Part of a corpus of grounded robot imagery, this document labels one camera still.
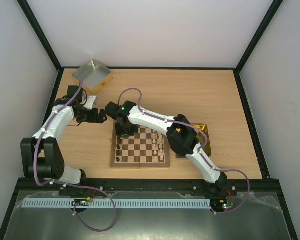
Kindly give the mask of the gold tin tray with pieces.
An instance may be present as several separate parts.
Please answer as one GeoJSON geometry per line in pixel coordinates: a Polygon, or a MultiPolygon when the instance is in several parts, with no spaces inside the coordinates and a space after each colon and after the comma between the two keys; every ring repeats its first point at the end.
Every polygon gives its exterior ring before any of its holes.
{"type": "Polygon", "coordinates": [[[211,156],[210,140],[205,132],[207,127],[198,128],[189,123],[173,123],[167,132],[170,148],[179,156],[185,157],[195,153],[195,147],[206,151],[211,156]]]}

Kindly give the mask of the wooden chess board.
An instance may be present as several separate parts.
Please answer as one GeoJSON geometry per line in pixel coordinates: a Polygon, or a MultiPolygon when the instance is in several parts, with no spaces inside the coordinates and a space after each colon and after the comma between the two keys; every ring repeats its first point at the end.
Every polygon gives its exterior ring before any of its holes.
{"type": "Polygon", "coordinates": [[[118,168],[168,168],[170,167],[170,145],[162,133],[145,126],[129,137],[118,137],[113,126],[110,167],[118,168]]]}

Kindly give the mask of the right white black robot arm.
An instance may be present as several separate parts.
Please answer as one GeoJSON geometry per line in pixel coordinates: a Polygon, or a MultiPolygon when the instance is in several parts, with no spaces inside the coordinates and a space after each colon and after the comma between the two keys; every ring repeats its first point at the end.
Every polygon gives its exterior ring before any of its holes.
{"type": "Polygon", "coordinates": [[[167,137],[170,149],[189,159],[200,171],[212,195],[219,196],[225,191],[227,175],[210,160],[197,137],[195,127],[184,115],[161,115],[131,101],[126,101],[123,105],[110,102],[105,107],[105,113],[115,120],[115,133],[118,137],[135,135],[139,126],[163,134],[167,137]]]}

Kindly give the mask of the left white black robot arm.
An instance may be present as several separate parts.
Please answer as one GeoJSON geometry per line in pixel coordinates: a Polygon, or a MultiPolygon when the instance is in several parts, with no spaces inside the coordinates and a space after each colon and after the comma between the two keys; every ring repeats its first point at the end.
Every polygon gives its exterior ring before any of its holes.
{"type": "Polygon", "coordinates": [[[78,185],[86,177],[83,170],[66,165],[59,141],[69,124],[102,124],[107,120],[103,109],[94,107],[97,96],[88,95],[82,86],[71,85],[67,94],[58,98],[51,114],[32,137],[20,143],[23,174],[44,186],[55,182],[78,185]]]}

